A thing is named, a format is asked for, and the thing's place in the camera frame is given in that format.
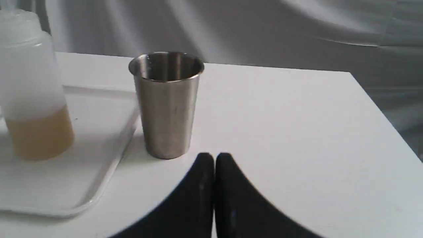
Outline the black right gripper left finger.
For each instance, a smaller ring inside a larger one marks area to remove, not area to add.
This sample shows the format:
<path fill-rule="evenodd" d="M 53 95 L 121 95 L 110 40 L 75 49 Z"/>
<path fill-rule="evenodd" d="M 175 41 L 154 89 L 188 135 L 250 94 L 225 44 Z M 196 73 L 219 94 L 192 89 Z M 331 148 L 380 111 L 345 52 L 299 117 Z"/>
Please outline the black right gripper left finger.
<path fill-rule="evenodd" d="M 148 215 L 115 238 L 210 238 L 214 160 L 199 153 L 180 184 Z"/>

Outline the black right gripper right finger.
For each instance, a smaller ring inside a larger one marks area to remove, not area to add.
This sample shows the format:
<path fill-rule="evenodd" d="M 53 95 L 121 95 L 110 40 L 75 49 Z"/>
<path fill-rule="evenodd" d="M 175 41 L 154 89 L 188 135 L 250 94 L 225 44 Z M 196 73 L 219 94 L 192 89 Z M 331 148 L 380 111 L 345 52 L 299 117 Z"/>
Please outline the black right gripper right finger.
<path fill-rule="evenodd" d="M 215 225 L 218 238 L 319 237 L 267 201 L 230 153 L 216 158 Z"/>

